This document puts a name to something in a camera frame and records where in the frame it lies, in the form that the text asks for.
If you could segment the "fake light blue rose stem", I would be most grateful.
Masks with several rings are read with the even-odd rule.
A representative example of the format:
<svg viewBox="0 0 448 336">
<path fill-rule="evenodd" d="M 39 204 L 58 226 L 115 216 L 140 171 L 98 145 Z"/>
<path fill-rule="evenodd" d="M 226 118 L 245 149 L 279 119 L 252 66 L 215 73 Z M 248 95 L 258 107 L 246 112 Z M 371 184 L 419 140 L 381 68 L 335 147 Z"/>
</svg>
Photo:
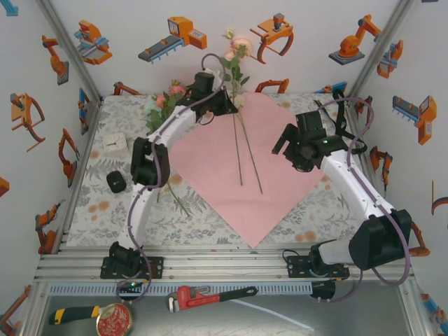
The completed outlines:
<svg viewBox="0 0 448 336">
<path fill-rule="evenodd" d="M 164 122 L 162 109 L 151 100 L 144 107 L 146 114 L 146 127 L 148 128 L 147 135 L 154 133 Z"/>
</svg>

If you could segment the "fake peach rose stem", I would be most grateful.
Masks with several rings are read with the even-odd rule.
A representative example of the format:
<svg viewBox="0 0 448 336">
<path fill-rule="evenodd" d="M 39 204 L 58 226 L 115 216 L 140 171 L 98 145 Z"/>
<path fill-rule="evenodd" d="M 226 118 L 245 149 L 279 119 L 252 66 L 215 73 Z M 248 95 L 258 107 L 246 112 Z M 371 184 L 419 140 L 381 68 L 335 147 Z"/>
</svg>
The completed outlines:
<svg viewBox="0 0 448 336">
<path fill-rule="evenodd" d="M 245 76 L 242 72 L 241 63 L 251 54 L 251 42 L 247 38 L 237 38 L 232 30 L 227 30 L 223 37 L 229 42 L 229 49 L 227 53 L 221 58 L 224 63 L 227 73 L 224 75 L 224 81 L 230 86 L 230 98 L 240 95 L 242 87 L 249 81 L 250 76 Z M 263 194 L 263 187 L 260 180 L 256 160 L 252 151 L 249 134 L 246 129 L 244 117 L 242 115 L 242 108 L 237 114 L 237 123 L 239 123 L 244 140 L 246 142 L 248 154 L 254 170 L 255 178 L 258 184 L 260 194 Z"/>
</svg>

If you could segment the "yellow and black utility knife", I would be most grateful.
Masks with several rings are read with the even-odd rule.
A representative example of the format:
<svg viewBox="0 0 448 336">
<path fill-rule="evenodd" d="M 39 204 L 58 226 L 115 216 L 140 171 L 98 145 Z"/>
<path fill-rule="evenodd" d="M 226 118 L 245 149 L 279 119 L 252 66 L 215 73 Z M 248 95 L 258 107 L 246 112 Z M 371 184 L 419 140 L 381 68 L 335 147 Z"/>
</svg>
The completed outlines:
<svg viewBox="0 0 448 336">
<path fill-rule="evenodd" d="M 99 309 L 99 306 L 61 308 L 50 314 L 48 324 L 56 326 L 72 321 L 97 318 Z"/>
</svg>

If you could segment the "floral patterned tablecloth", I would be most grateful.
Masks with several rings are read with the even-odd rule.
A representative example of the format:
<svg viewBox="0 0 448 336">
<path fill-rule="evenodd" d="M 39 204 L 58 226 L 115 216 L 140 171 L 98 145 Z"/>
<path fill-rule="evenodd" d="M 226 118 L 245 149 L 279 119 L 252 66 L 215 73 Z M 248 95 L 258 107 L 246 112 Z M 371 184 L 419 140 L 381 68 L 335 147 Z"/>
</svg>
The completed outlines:
<svg viewBox="0 0 448 336">
<path fill-rule="evenodd" d="M 106 177 L 119 171 L 130 183 L 130 156 L 105 153 L 103 138 L 123 132 L 129 143 L 147 133 L 145 118 L 153 100 L 148 95 L 109 96 L 105 99 L 90 158 L 73 215 L 68 246 L 110 246 L 126 223 L 132 189 L 114 193 Z M 263 239 L 264 244 L 316 242 L 345 239 L 356 231 L 356 219 L 347 201 L 323 177 Z M 145 243 L 240 244 L 243 239 L 175 171 L 150 210 Z"/>
</svg>

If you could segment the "red pipe wrench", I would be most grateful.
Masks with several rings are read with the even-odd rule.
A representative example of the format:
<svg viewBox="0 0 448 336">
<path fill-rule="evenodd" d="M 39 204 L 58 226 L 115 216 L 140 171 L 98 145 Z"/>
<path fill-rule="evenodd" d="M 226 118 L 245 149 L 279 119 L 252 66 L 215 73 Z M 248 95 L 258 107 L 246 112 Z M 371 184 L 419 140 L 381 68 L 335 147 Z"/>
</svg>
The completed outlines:
<svg viewBox="0 0 448 336">
<path fill-rule="evenodd" d="M 255 286 L 207 295 L 209 290 L 209 286 L 180 286 L 175 292 L 166 296 L 165 304 L 171 313 L 176 313 L 204 305 L 247 298 L 258 293 Z"/>
</svg>

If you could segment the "aluminium frame rail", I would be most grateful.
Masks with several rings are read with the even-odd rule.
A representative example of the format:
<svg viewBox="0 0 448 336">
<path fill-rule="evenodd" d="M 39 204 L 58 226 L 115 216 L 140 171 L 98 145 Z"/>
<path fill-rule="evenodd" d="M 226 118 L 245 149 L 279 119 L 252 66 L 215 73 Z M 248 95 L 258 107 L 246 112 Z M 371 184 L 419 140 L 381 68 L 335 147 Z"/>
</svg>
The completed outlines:
<svg viewBox="0 0 448 336">
<path fill-rule="evenodd" d="M 310 243 L 261 244 L 252 249 L 244 244 L 147 246 L 148 256 L 161 256 L 161 281 L 287 281 L 283 260 L 285 249 L 307 255 Z M 66 246 L 56 254 L 43 255 L 38 262 L 36 282 L 99 281 L 100 268 L 109 249 L 103 246 Z"/>
</svg>

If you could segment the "thin white strip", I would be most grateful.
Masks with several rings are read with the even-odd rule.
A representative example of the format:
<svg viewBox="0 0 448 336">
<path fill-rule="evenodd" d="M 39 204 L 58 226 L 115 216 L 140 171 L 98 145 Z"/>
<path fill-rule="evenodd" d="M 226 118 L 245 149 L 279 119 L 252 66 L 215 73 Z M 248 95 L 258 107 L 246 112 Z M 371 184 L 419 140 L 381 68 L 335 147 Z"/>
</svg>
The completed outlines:
<svg viewBox="0 0 448 336">
<path fill-rule="evenodd" d="M 279 318 L 279 319 L 282 319 L 282 320 L 284 320 L 284 321 L 287 321 L 287 322 L 289 322 L 289 323 L 292 323 L 292 324 L 294 324 L 295 326 L 297 326 L 297 327 L 299 327 L 299 328 L 303 328 L 303 329 L 305 329 L 305 330 L 308 330 L 309 332 L 314 332 L 314 328 L 313 328 L 313 327 L 311 327 L 311 326 L 309 326 L 309 325 L 306 325 L 306 324 L 304 324 L 304 323 L 301 323 L 301 322 L 299 322 L 299 321 L 296 321 L 295 319 L 292 319 L 292 318 L 290 318 L 290 317 L 287 317 L 287 316 L 285 316 L 285 315 L 283 315 L 283 314 L 280 314 L 280 313 L 278 313 L 278 312 L 276 312 L 276 311 L 273 311 L 273 310 L 271 310 L 271 309 L 264 308 L 264 307 L 261 307 L 261 306 L 255 305 L 255 304 L 251 304 L 251 303 L 248 303 L 248 302 L 245 302 L 245 301 L 241 301 L 241 300 L 232 300 L 232 302 L 233 302 L 233 303 L 236 303 L 236 304 L 238 304 L 238 305 L 243 305 L 243 306 L 245 306 L 245 307 L 249 307 L 249 308 L 252 308 L 252 309 L 256 309 L 256 310 L 258 310 L 258 311 L 260 311 L 260 312 L 264 312 L 264 313 L 266 313 L 266 314 L 273 315 L 273 316 L 275 316 L 275 317 L 277 317 L 277 318 Z"/>
</svg>

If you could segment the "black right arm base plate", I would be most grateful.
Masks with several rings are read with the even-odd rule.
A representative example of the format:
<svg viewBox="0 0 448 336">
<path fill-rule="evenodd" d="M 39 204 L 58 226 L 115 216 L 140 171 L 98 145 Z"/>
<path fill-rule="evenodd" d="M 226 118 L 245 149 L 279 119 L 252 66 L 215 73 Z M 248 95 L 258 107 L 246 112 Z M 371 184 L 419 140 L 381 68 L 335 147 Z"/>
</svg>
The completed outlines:
<svg viewBox="0 0 448 336">
<path fill-rule="evenodd" d="M 350 276 L 349 268 L 343 264 L 317 265 L 312 263 L 308 255 L 289 255 L 286 257 L 286 266 L 289 278 L 343 280 Z"/>
</svg>

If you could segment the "artificial flower bunch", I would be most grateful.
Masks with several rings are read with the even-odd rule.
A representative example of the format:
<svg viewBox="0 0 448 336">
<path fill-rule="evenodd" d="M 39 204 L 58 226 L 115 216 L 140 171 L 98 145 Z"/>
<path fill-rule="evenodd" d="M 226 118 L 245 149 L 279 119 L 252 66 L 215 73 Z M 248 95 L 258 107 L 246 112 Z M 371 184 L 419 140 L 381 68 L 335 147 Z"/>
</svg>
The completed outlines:
<svg viewBox="0 0 448 336">
<path fill-rule="evenodd" d="M 155 98 L 155 104 L 160 109 L 160 117 L 164 122 L 173 113 L 176 102 L 186 93 L 186 89 L 178 80 L 172 80 L 167 92 Z"/>
</svg>

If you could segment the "black circuit board green LED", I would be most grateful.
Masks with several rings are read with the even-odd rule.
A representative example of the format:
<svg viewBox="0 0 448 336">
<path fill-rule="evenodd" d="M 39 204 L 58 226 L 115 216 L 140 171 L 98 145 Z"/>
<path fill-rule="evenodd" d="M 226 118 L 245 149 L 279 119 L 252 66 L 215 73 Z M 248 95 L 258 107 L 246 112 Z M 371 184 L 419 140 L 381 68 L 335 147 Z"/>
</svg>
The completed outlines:
<svg viewBox="0 0 448 336">
<path fill-rule="evenodd" d="M 117 286 L 118 295 L 123 298 L 136 297 L 143 293 L 147 281 L 126 281 L 120 282 Z"/>
</svg>

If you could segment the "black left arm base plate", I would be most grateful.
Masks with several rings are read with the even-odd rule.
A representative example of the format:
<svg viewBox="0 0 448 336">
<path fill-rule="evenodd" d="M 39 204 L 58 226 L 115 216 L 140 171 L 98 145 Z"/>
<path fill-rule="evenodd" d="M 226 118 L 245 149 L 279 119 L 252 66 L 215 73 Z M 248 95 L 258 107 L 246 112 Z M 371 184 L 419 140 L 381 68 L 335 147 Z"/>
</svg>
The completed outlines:
<svg viewBox="0 0 448 336">
<path fill-rule="evenodd" d="M 164 258 L 148 257 L 148 261 L 151 268 L 151 277 L 153 279 L 161 279 L 164 269 Z M 122 265 L 111 257 L 105 257 L 101 265 L 99 277 L 101 279 L 126 279 L 132 277 L 137 279 L 148 279 L 149 271 L 147 263 L 143 257 L 140 257 L 137 266 L 131 267 Z"/>
</svg>

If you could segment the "pink and purple wrapping paper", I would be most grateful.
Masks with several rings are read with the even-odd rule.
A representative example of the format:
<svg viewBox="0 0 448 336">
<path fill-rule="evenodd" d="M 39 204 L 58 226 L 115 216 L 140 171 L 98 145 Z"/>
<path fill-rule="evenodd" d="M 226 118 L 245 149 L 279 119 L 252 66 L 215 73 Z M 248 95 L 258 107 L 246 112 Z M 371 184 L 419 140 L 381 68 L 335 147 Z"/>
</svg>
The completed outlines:
<svg viewBox="0 0 448 336">
<path fill-rule="evenodd" d="M 169 151 L 174 171 L 251 247 L 323 178 L 302 173 L 272 149 L 295 116 L 262 93 L 245 93 L 240 117 L 216 117 Z"/>
</svg>

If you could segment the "aluminium corner post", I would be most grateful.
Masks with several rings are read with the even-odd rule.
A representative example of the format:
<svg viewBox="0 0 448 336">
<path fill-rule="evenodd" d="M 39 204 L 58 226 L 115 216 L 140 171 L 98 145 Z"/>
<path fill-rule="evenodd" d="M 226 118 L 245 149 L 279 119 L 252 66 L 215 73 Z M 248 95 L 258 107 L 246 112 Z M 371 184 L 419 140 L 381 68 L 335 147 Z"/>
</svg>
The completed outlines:
<svg viewBox="0 0 448 336">
<path fill-rule="evenodd" d="M 375 47 L 372 49 L 370 56 L 367 59 L 364 67 L 362 68 L 359 76 L 354 82 L 349 95 L 351 97 L 359 97 L 362 89 L 365 87 L 370 76 L 376 71 L 377 64 L 379 63 L 382 55 L 386 51 L 386 48 L 390 45 L 394 34 L 406 18 L 408 12 L 415 4 L 416 0 L 399 0 L 392 13 L 390 14 L 386 25 L 384 26 L 381 36 L 375 43 Z"/>
<path fill-rule="evenodd" d="M 50 25 L 57 40 L 62 44 L 63 49 L 66 52 L 69 61 L 73 64 L 74 68 L 78 72 L 78 75 L 86 86 L 87 91 L 90 93 L 90 98 L 96 101 L 97 105 L 102 102 L 102 96 L 99 93 L 97 86 L 95 85 L 91 75 L 89 74 L 86 66 L 84 65 L 81 56 L 77 53 L 74 42 L 64 26 L 63 21 L 59 17 L 57 11 L 52 5 L 50 0 L 34 0 L 38 5 L 40 11 L 44 15 L 47 23 Z"/>
</svg>

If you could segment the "small black box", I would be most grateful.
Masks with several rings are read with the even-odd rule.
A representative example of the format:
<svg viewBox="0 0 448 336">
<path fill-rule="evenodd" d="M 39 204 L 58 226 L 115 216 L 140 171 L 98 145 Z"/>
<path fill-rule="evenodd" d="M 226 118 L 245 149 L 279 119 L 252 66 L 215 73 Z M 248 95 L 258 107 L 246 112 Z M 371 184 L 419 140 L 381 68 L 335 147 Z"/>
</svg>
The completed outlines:
<svg viewBox="0 0 448 336">
<path fill-rule="evenodd" d="M 118 170 L 108 173 L 106 176 L 106 182 L 111 192 L 114 194 L 121 193 L 127 187 L 123 175 Z"/>
</svg>

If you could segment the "red round tin lid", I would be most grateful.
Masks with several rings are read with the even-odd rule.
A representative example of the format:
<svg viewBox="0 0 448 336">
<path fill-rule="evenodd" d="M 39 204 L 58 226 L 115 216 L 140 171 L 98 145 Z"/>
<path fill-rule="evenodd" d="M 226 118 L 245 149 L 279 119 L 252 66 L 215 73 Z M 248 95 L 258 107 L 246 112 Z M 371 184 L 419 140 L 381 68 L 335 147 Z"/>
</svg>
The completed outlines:
<svg viewBox="0 0 448 336">
<path fill-rule="evenodd" d="M 127 336 L 132 328 L 131 310 L 124 304 L 114 303 L 100 310 L 96 330 L 98 336 Z"/>
</svg>

